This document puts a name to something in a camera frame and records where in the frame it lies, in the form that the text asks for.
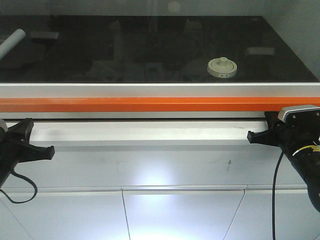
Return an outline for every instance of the black glass panel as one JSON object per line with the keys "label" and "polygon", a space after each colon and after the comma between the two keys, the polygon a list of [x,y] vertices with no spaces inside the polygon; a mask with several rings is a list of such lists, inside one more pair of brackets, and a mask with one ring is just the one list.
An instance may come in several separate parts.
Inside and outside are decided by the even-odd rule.
{"label": "black glass panel", "polygon": [[[260,16],[0,16],[1,83],[318,82]],[[237,64],[230,78],[211,59]]]}

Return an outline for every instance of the white tube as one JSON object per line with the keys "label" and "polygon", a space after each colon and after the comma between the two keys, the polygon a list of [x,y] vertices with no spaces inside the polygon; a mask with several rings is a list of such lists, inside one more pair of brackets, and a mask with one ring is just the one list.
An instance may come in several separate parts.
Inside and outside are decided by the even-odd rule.
{"label": "white tube", "polygon": [[25,31],[17,29],[0,45],[0,60],[7,55],[26,36]]}

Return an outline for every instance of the cable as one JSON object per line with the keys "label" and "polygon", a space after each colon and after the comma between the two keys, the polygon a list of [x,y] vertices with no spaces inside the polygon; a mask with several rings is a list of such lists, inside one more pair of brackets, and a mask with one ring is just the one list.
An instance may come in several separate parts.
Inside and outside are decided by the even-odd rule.
{"label": "cable", "polygon": [[285,152],[282,151],[279,156],[278,162],[274,170],[274,175],[273,175],[273,184],[272,184],[272,239],[273,240],[276,240],[276,181],[277,181],[278,169],[284,154]]}
{"label": "cable", "polygon": [[31,184],[31,185],[33,186],[33,188],[34,188],[34,194],[33,194],[33,196],[32,196],[30,199],[26,200],[26,201],[14,201],[14,200],[12,200],[11,197],[9,197],[9,195],[6,194],[6,192],[3,191],[2,189],[0,189],[0,192],[2,192],[2,193],[9,199],[9,201],[10,201],[11,203],[13,203],[13,204],[24,204],[24,203],[27,203],[27,202],[31,201],[32,199],[34,199],[34,198],[36,197],[37,193],[38,193],[37,185],[36,185],[30,178],[28,178],[28,177],[26,177],[26,176],[23,176],[23,175],[21,175],[21,174],[16,173],[15,170],[13,170],[13,169],[11,170],[11,174],[12,174],[13,176],[17,177],[17,178],[20,178],[20,179],[22,179],[22,180],[25,180],[25,181],[28,182],[29,184]]}

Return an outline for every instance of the round knob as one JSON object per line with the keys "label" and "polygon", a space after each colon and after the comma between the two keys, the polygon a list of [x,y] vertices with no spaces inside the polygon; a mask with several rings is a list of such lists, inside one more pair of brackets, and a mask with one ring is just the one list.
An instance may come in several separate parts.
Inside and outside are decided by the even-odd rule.
{"label": "round knob", "polygon": [[207,70],[214,77],[226,79],[236,75],[237,64],[222,56],[209,61]]}

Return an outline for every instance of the orange rail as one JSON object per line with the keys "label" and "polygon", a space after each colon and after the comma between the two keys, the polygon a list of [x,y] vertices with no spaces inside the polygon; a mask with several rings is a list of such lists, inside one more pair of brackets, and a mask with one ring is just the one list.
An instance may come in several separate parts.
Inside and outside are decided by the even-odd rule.
{"label": "orange rail", "polygon": [[320,106],[320,97],[0,98],[0,112],[279,111],[308,104]]}

